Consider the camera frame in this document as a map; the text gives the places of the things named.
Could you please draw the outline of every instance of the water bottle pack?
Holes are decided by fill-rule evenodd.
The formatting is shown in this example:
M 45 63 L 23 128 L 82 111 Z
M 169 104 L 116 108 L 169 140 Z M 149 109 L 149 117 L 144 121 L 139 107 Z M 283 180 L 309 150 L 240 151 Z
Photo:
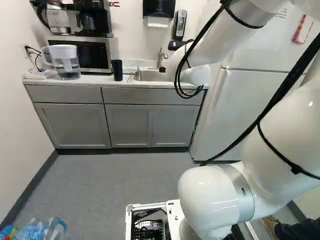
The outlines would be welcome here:
M 12 225 L 0 231 L 0 240 L 64 240 L 67 224 L 60 217 L 42 221 L 32 218 L 19 229 Z

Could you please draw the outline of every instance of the countertop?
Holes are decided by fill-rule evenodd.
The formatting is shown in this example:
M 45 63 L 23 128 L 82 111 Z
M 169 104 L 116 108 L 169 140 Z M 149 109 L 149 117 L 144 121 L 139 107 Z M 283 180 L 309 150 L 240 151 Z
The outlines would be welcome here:
M 23 79 L 24 85 L 46 85 L 46 86 L 70 86 L 70 87 L 104 87 L 104 88 L 148 88 L 148 89 L 174 89 L 173 82 L 160 81 L 136 81 L 134 75 L 123 75 L 122 81 L 114 81 L 113 75 L 85 75 L 81 74 L 79 79 L 61 80 L 57 77 L 47 79 Z M 181 83 L 183 89 L 195 89 L 197 86 L 190 83 Z

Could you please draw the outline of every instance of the floor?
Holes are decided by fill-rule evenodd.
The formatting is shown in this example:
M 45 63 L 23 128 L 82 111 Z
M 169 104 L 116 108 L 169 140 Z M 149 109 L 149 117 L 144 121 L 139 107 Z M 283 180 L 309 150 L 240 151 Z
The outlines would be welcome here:
M 195 166 L 188 153 L 61 155 L 15 225 L 59 216 L 72 240 L 124 240 L 126 205 L 177 199 L 180 176 Z M 276 217 L 297 222 L 286 208 Z M 260 240 L 270 240 L 260 221 L 252 225 Z

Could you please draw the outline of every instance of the kitchen sink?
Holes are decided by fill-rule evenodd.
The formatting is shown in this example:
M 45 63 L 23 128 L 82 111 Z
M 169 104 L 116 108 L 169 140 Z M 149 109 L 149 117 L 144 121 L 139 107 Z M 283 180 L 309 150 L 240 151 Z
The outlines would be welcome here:
M 139 69 L 136 72 L 133 80 L 141 81 L 141 82 L 171 82 L 171 81 L 168 81 L 167 75 L 165 73 L 159 72 L 159 69 L 157 68 Z

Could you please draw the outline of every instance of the refrigerator door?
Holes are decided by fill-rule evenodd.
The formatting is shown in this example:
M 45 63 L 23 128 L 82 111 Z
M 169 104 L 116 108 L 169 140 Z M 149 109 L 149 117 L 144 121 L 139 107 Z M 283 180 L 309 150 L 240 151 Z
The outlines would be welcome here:
M 320 22 L 307 16 L 300 34 L 300 40 L 305 40 L 305 43 L 293 42 L 303 16 L 302 11 L 288 4 L 280 14 L 228 56 L 222 66 L 228 69 L 289 72 L 320 32 Z
M 192 158 L 205 161 L 236 140 L 267 106 L 286 76 L 286 73 L 221 69 L 201 110 L 190 147 Z M 304 77 L 291 90 L 297 89 Z M 241 160 L 243 142 L 217 160 Z

